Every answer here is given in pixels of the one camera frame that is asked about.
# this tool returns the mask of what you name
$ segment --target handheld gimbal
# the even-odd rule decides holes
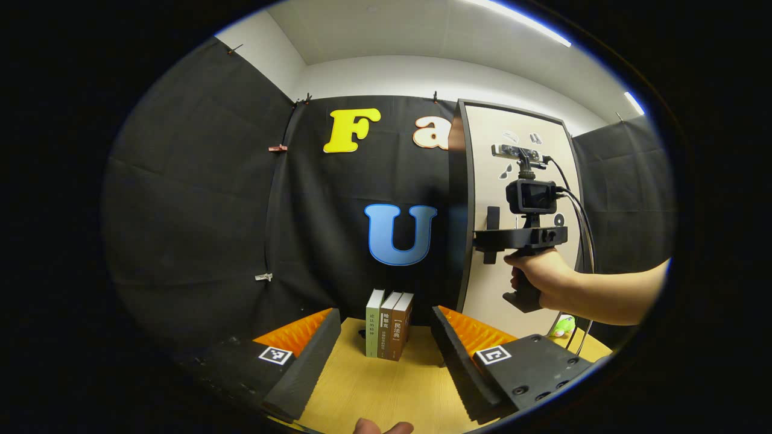
[[[475,231],[475,250],[486,254],[484,263],[495,263],[496,253],[505,249],[517,249],[516,256],[532,256],[568,240],[568,228],[562,225],[540,227],[539,216],[557,211],[558,190],[553,181],[535,181],[531,168],[545,169],[536,151],[506,144],[493,145],[495,157],[516,159],[520,166],[518,179],[506,186],[506,201],[510,211],[522,215],[525,223],[522,229],[487,229]],[[489,209],[489,220],[492,218]],[[504,300],[524,313],[541,309],[541,291],[528,281],[525,273],[517,276],[517,289],[504,293]]]

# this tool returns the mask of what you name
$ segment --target ceiling light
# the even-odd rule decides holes
[[[498,12],[501,15],[506,15],[521,24],[527,25],[528,27],[539,31],[544,35],[549,36],[550,38],[560,42],[565,46],[571,46],[571,43],[568,42],[563,36],[558,35],[552,30],[549,30],[547,27],[544,27],[538,22],[533,21],[532,19],[526,17],[525,15],[521,15],[510,8],[504,7],[495,2],[491,2],[490,0],[464,0],[464,1],[469,3],[474,3],[475,5],[482,6],[483,8],[490,9],[494,12]]]
[[[638,104],[638,101],[636,101],[629,92],[625,92],[625,96],[627,97],[628,101],[630,101],[630,104],[635,107],[635,111],[637,111],[638,114],[643,115],[643,109],[641,108],[641,105]]]

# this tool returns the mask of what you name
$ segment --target ceiling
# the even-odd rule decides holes
[[[288,0],[268,9],[308,65],[360,56],[432,56],[527,78],[613,124],[638,114],[591,57],[463,0]],[[570,35],[562,35],[571,41]]]

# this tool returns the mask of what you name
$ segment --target book spine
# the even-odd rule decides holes
[[[403,333],[405,334],[405,339],[403,339],[402,344],[404,345],[410,340],[410,323],[412,322],[412,316],[413,316],[413,303],[410,303],[410,306],[408,307],[408,312],[405,314],[405,325],[403,329]]]
[[[381,308],[381,317],[378,325],[378,357],[386,358],[388,349],[388,333],[391,329],[391,309]]]
[[[365,354],[368,357],[377,357],[378,349],[378,307],[368,307],[365,312],[367,319],[367,334],[365,335]]]
[[[405,312],[403,310],[395,310],[391,316],[391,329],[386,358],[398,361],[402,356],[402,347],[405,345]]]

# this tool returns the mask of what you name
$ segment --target wooden table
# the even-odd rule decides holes
[[[456,433],[479,428],[472,422],[455,390],[447,368],[440,368],[442,356],[429,327],[412,326],[410,341],[400,361],[364,356],[364,339],[359,330],[364,320],[347,318],[303,417],[293,426],[320,432],[354,431],[360,417],[390,429],[407,421],[416,433]],[[584,332],[577,331],[571,350],[576,351]],[[567,337],[552,338],[563,346]],[[581,357],[596,361],[611,353],[592,336],[587,336]]]

